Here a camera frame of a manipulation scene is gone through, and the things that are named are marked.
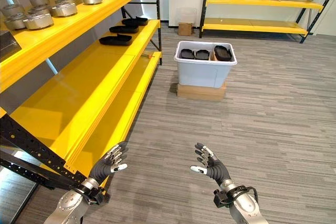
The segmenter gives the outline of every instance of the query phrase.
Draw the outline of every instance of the gray carpet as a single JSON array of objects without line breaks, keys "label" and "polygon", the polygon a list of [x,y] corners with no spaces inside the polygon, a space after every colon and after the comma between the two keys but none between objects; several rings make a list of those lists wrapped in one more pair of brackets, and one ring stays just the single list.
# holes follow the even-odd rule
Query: gray carpet
[{"label": "gray carpet", "polygon": [[[215,182],[189,170],[196,142],[216,152],[237,184],[257,188],[269,223],[336,223],[336,37],[301,45],[264,36],[206,33],[202,41],[231,43],[238,65],[223,101],[187,100],[176,97],[173,55],[180,40],[199,39],[163,25],[163,66],[129,136],[129,168],[84,224],[234,223],[213,203]],[[43,223],[63,193],[40,187],[17,223]]]}]

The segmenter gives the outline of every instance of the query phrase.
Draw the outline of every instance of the black metal frame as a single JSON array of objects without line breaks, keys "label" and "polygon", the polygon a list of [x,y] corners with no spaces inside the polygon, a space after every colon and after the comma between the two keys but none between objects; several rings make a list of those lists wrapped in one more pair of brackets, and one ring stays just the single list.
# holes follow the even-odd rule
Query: black metal frame
[{"label": "black metal frame", "polygon": [[[143,5],[156,5],[156,15],[158,17],[158,20],[161,20],[161,14],[160,14],[160,0],[156,0],[156,2],[129,2],[128,4],[143,4]],[[122,18],[127,18],[126,14],[132,18],[132,15],[125,9],[125,7],[123,6],[121,8],[121,14],[122,14]],[[152,39],[151,39],[151,43],[154,45],[154,47],[162,52],[162,38],[161,38],[161,25],[160,27],[157,29],[157,35],[159,37],[159,45],[157,45]]]},{"label": "black metal frame", "polygon": [[[199,37],[201,38],[202,37],[202,35],[203,35],[203,26],[204,26],[204,20],[205,20],[205,13],[206,13],[206,8],[207,8],[207,4],[206,4],[206,1],[207,0],[203,0],[203,6],[202,6],[202,13],[201,13],[201,23],[200,23],[200,31],[199,31]],[[302,36],[302,35],[300,35],[301,37],[302,37],[302,39],[301,39],[301,41],[300,41],[300,43],[302,44],[302,43],[304,43],[304,41],[306,40],[306,38],[308,37],[308,35],[311,35],[312,33],[311,33],[311,30],[313,29],[313,27],[314,27],[314,25],[316,24],[316,22],[318,21],[318,19],[319,19],[319,17],[321,16],[321,14],[323,13],[323,11],[324,11],[324,9],[326,8],[326,6],[327,6],[327,4],[328,4],[328,2],[329,2],[329,0],[325,0],[324,1],[324,3],[323,3],[323,9],[322,9],[322,11],[321,12],[319,12],[319,13],[317,13],[317,15],[315,16],[315,18],[314,18],[314,20],[311,22],[311,24],[308,24],[309,25],[309,27],[308,27],[308,29],[307,29],[307,35],[306,36]],[[297,20],[296,20],[296,23],[299,23],[300,22],[300,20],[301,20],[301,18],[302,18],[302,16],[304,15],[304,12],[306,11],[306,8],[303,8],[302,10],[301,10],[301,12],[300,12],[300,14],[299,14],[299,16],[298,16],[298,18],[297,18]]]}]

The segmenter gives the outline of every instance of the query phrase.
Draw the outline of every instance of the metal forearm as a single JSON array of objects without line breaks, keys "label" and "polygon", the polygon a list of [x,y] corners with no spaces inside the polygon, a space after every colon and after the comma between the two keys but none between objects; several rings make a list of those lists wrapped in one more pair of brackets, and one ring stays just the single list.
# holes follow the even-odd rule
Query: metal forearm
[{"label": "metal forearm", "polygon": [[[225,193],[237,187],[231,179],[227,179],[220,186]],[[260,213],[258,203],[247,193],[240,195],[229,208],[232,218],[238,224],[268,224]]]},{"label": "metal forearm", "polygon": [[[83,181],[82,185],[89,190],[99,187],[93,178],[87,178]],[[70,190],[61,197],[56,210],[48,217],[44,224],[80,224],[80,219],[88,210],[89,205],[89,201],[82,194]]]}]

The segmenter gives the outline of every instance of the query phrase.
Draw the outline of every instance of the black item in bin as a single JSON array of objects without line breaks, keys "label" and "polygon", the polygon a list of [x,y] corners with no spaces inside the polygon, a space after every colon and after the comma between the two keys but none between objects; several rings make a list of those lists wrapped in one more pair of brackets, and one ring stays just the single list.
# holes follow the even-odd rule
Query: black item in bin
[{"label": "black item in bin", "polygon": [[117,36],[106,36],[99,39],[102,45],[129,46],[132,44],[132,36],[117,34]]},{"label": "black item in bin", "polygon": [[208,50],[198,50],[195,53],[196,60],[209,60],[209,51]]},{"label": "black item in bin", "polygon": [[181,59],[194,60],[195,56],[190,49],[182,49],[180,54]]},{"label": "black item in bin", "polygon": [[121,22],[126,26],[145,26],[148,24],[148,19],[136,17],[123,19]]},{"label": "black item in bin", "polygon": [[139,31],[139,26],[113,26],[110,27],[111,33],[136,34]]},{"label": "black item in bin", "polygon": [[223,46],[216,46],[215,47],[215,56],[217,60],[219,61],[231,61],[232,55],[229,50],[226,49],[226,47]]}]

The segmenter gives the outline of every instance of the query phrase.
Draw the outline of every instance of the shelf upright post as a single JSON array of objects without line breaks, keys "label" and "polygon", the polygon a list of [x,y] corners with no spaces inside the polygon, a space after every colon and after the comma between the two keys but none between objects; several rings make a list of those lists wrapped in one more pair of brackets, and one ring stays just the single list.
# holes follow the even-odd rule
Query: shelf upright post
[{"label": "shelf upright post", "polygon": [[[15,162],[9,158],[5,158],[8,156],[1,156],[1,165],[12,170],[13,172],[22,175],[24,177],[30,176],[31,179],[43,186],[48,188],[55,187],[54,185],[58,185],[57,181],[66,181],[68,186],[73,184],[81,183],[86,179],[82,173],[77,171],[75,174],[71,173],[69,170],[64,168],[66,161],[58,156],[55,152],[49,149],[44,143],[42,143],[39,139],[30,134],[25,128],[23,128],[20,124],[18,124],[14,119],[12,119],[8,114],[4,113],[0,118],[0,144],[10,146],[16,146],[20,148],[22,151],[28,153],[35,159],[39,160],[42,164],[48,166],[59,175],[48,171],[47,169],[38,167],[29,162],[23,161],[20,158],[15,158]],[[17,169],[14,165],[18,167],[25,167],[23,169]],[[51,178],[52,174],[57,175],[57,178]]]},{"label": "shelf upright post", "polygon": [[202,37],[203,34],[203,26],[204,26],[204,20],[205,20],[205,13],[206,13],[206,1],[207,0],[203,0],[203,6],[202,6],[202,13],[201,13],[201,23],[200,23],[200,31],[199,31],[199,38]]},{"label": "shelf upright post", "polygon": [[[160,0],[156,0],[156,14],[158,16],[158,20],[161,22],[161,14],[160,14]],[[161,40],[161,24],[160,27],[157,29],[157,35],[159,37],[159,51],[162,52],[162,40]],[[162,54],[160,57],[160,65],[162,65]]]},{"label": "shelf upright post", "polygon": [[[321,14],[323,13],[324,9],[326,8],[328,2],[329,2],[329,0],[325,0],[325,1],[324,1],[322,11],[320,11],[319,13],[316,14],[316,16],[315,16],[315,18],[314,18],[314,20],[312,21],[311,24],[308,24],[308,25],[309,25],[309,27],[308,27],[308,29],[307,29],[307,32],[308,32],[308,33],[307,33],[306,36],[304,36],[304,37],[301,39],[300,44],[303,44],[303,43],[304,43],[304,41],[306,40],[307,36],[310,34],[311,30],[313,29],[314,25],[315,25],[316,22],[319,20]],[[297,19],[297,21],[296,21],[297,23],[300,21],[300,19],[301,19],[301,17],[303,16],[305,10],[306,10],[305,8],[302,9],[302,11],[301,11],[301,13],[300,13],[300,15],[299,15],[299,17],[298,17],[298,19]]]}]

